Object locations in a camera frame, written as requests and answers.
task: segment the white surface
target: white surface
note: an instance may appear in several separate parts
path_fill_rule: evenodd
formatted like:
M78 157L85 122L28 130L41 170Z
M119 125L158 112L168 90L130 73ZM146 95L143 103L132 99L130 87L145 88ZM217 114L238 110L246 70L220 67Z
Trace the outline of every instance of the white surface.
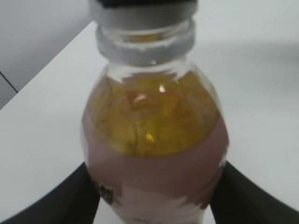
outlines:
M294 0L203 0L190 54L221 97L230 162L297 210L298 7ZM92 23L0 111L0 220L45 195L83 161L80 117L105 63L94 30ZM118 223L107 209L98 218ZM212 223L208 213L205 224Z

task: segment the gray wall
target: gray wall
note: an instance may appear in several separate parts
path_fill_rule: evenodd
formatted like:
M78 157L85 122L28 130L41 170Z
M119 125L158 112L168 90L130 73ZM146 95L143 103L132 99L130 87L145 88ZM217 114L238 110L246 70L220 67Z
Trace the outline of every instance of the gray wall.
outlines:
M21 90L90 22L87 0L0 0L0 71Z

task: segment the clear plastic bottle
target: clear plastic bottle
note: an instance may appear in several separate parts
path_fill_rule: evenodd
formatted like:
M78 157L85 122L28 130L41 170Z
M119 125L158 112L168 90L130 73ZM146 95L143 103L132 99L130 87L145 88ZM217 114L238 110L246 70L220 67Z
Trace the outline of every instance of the clear plastic bottle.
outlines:
M211 82L186 53L194 22L149 30L99 26L109 59L82 122L101 197L126 224L202 223L228 134Z

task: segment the bottle neck ring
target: bottle neck ring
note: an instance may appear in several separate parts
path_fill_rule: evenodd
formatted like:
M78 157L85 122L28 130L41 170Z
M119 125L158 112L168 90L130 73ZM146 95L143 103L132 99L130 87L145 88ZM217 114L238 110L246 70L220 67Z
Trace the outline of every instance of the bottle neck ring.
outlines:
M195 24L189 19L175 26L144 31L97 29L100 53L108 60L131 65L164 63L184 57L195 43Z

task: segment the liquid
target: liquid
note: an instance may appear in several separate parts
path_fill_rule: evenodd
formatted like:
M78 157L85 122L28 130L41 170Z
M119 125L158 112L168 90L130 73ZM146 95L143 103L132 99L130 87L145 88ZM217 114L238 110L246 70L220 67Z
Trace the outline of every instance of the liquid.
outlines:
M193 71L104 76L83 118L99 192L128 224L196 224L225 164L228 135L208 81Z

